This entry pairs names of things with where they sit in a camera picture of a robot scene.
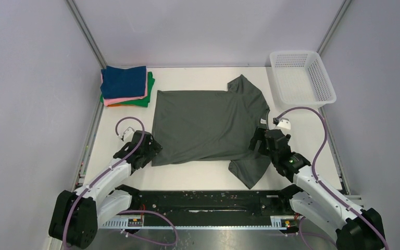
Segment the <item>dark grey t-shirt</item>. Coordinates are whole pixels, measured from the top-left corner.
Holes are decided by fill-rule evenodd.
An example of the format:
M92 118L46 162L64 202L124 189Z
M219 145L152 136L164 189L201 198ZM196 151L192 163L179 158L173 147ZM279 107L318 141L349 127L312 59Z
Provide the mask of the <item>dark grey t-shirt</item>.
M267 128L270 107L245 76L225 91L158 91L152 134L162 150L152 166L227 160L229 171L253 188L270 159L249 148L258 128Z

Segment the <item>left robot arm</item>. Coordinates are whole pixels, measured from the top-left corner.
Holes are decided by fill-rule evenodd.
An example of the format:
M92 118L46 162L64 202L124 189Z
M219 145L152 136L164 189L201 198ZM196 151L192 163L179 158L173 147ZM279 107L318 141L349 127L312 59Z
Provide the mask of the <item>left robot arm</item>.
M49 236L81 249L94 240L98 229L116 214L139 211L141 201L122 182L136 170L144 168L162 150L162 146L146 131L137 130L131 141L117 151L103 177L96 177L74 192L62 191L57 199L49 225Z

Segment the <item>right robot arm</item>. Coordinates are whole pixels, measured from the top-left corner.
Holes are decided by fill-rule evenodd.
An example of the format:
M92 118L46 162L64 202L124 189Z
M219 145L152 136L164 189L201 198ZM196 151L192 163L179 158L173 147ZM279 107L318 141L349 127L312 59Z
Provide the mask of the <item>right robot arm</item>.
M249 149L270 158L277 172L291 185L282 189L280 212L298 213L335 242L337 249L383 249L385 234L380 214L354 203L312 171L309 160L291 150L289 134L257 128Z

